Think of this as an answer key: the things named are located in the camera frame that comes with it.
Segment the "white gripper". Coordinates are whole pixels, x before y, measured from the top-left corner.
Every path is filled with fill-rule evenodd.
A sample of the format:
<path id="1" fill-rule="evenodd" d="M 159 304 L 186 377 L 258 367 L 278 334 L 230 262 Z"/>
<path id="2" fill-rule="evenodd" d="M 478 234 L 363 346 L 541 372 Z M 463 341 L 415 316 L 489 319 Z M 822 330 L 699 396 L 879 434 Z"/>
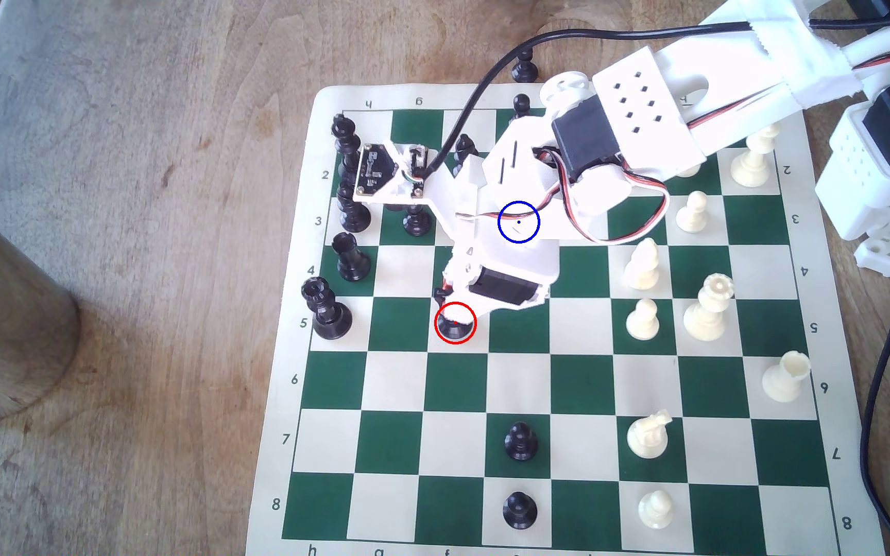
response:
<path id="1" fill-rule="evenodd" d="M 546 120 L 516 119 L 486 158 L 469 155 L 456 177 L 434 173 L 433 213 L 454 244 L 433 293 L 438 305 L 522 310 L 549 300 L 560 247 L 542 237 L 542 225 L 555 222 L 542 203 L 559 174 L 534 148 L 553 142 Z"/>

